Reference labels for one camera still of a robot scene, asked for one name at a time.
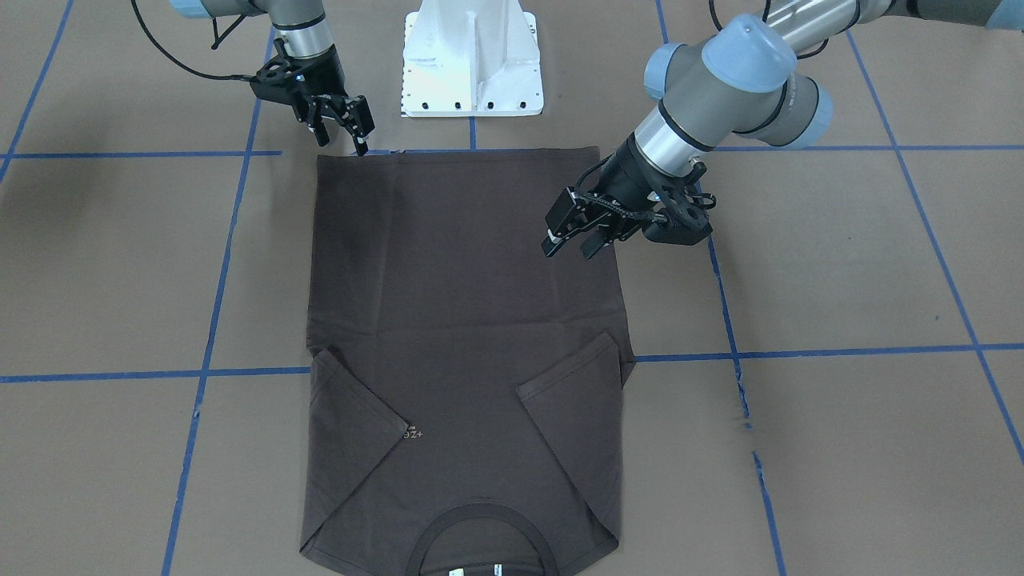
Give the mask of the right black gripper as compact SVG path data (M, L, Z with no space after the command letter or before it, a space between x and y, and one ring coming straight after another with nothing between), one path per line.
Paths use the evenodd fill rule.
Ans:
M344 85L345 77L336 48L329 48L319 55L310 58L298 58L284 52L291 74L285 80L284 102L299 106L308 102L304 121L310 133L317 139L319 147L330 143L330 135L323 123L322 102L312 99L322 98L329 102L335 121L350 135L354 142L354 152L366 156L369 152L368 138L374 130L372 110L366 96L348 96Z

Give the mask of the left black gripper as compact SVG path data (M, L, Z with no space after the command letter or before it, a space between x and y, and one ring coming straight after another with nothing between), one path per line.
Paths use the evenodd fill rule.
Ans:
M577 234L592 229L594 232L579 248L586 260L592 259L604 247L629 240L640 227L668 229L669 219L654 211L655 203L650 200L654 187L647 176L653 174L654 169L640 154L635 135L629 135L594 169L598 171L598 180L589 193L564 187L549 208L545 216L547 237L541 243L546 258L556 255ZM608 203L617 202L626 212L642 213L643 216L638 220L626 218L598 203L594 194Z

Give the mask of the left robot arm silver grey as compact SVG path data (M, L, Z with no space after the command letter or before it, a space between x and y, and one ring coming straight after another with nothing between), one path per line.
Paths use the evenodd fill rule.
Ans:
M560 193L546 216L544 255L578 234L586 234L584 258L636 232L654 243L701 243L717 203L696 187L705 156L729 134L780 150L815 143L834 104L826 88L797 72L798 58L882 16L1022 29L1020 1L768 1L701 43L662 45L645 68L655 108L594 167L595 186L579 179Z

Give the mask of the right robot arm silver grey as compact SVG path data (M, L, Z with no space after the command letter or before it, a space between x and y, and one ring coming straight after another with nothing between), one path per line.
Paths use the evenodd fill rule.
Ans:
M374 120L365 96L348 94L338 49L322 1L172 1L184 18L215 22L233 16L237 25L266 15L274 32L274 55L253 75L227 75L245 82L260 101L292 109L319 146L330 143L326 120L344 129L358 156L368 154Z

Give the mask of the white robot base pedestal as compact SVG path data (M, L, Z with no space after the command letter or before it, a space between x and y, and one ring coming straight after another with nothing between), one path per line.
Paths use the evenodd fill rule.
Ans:
M403 117L544 110L537 19L518 1L424 1L406 16L402 56Z

